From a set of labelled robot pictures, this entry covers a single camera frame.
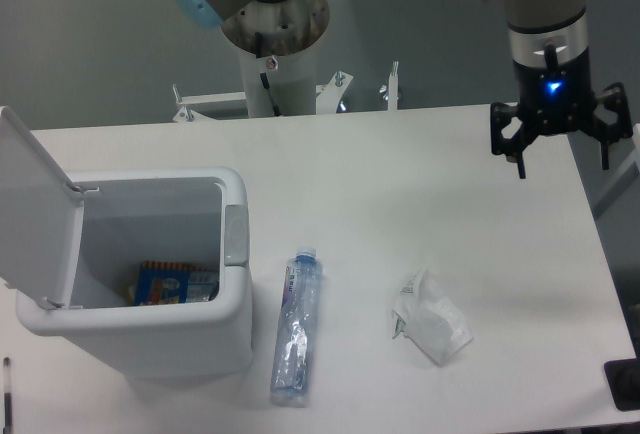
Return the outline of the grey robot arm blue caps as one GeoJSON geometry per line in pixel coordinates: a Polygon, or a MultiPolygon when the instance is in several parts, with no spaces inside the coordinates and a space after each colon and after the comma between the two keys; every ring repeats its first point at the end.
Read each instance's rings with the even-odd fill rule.
{"type": "MultiPolygon", "coordinates": [[[[498,0],[505,6],[519,100],[490,108],[491,151],[522,165],[525,149],[541,136],[580,131],[602,153],[632,135],[620,83],[596,93],[591,86],[585,0],[498,0]]],[[[323,36],[326,0],[175,0],[204,29],[221,29],[251,60],[245,78],[255,117],[312,114],[315,84],[289,75],[283,61],[323,36]]]]}

